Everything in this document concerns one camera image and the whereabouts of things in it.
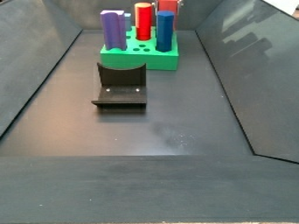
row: gray wall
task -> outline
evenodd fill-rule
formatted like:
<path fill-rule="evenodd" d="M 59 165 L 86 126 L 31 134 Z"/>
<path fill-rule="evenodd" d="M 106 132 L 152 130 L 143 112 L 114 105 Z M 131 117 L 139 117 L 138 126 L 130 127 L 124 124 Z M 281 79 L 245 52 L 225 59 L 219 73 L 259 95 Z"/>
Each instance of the gray wall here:
<path fill-rule="evenodd" d="M 0 5 L 0 136 L 80 34 L 50 0 Z"/>
<path fill-rule="evenodd" d="M 135 13 L 134 5 L 152 0 L 54 0 L 68 12 L 83 29 L 100 29 L 99 12 L 103 10 L 124 10 Z M 222 0 L 185 0 L 181 11 L 179 30 L 195 30 L 205 18 L 211 14 Z"/>
<path fill-rule="evenodd" d="M 299 162 L 299 22 L 225 0 L 198 33 L 255 153 Z"/>

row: green block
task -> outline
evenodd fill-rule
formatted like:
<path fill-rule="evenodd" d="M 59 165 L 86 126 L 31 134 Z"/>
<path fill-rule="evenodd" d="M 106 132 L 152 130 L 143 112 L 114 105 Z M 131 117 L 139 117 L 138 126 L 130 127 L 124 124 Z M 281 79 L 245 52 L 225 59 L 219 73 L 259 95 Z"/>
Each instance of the green block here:
<path fill-rule="evenodd" d="M 136 28 L 126 33 L 127 49 L 122 51 L 114 48 L 110 51 L 106 46 L 100 50 L 102 64 L 114 68 L 139 67 L 146 63 L 147 69 L 177 70 L 179 61 L 179 50 L 177 34 L 173 35 L 173 50 L 158 52 L 155 50 L 157 38 L 155 27 L 152 27 L 152 38 L 147 41 L 136 39 Z"/>

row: black bracket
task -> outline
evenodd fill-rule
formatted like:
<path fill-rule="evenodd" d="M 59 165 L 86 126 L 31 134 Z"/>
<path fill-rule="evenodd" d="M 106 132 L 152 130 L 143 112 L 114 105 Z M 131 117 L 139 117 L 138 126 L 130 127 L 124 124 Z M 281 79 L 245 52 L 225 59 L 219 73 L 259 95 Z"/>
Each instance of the black bracket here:
<path fill-rule="evenodd" d="M 103 105 L 146 105 L 146 64 L 131 69 L 115 69 L 98 63 L 102 83 L 99 98 L 92 103 Z"/>

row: red peg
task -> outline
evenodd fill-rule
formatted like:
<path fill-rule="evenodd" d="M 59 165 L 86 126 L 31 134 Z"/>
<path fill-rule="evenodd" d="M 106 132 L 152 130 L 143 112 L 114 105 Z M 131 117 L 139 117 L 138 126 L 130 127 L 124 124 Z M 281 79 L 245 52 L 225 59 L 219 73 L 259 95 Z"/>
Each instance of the red peg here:
<path fill-rule="evenodd" d="M 135 4 L 135 29 L 136 39 L 151 39 L 152 5 L 150 3 Z"/>

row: purple peg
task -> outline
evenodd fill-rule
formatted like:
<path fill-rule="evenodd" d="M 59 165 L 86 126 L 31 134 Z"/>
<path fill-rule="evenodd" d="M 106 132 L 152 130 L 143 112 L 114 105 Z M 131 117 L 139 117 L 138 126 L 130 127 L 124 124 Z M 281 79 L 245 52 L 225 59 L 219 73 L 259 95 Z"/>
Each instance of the purple peg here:
<path fill-rule="evenodd" d="M 103 10 L 100 12 L 102 26 L 107 50 L 127 49 L 126 12 L 123 10 Z"/>

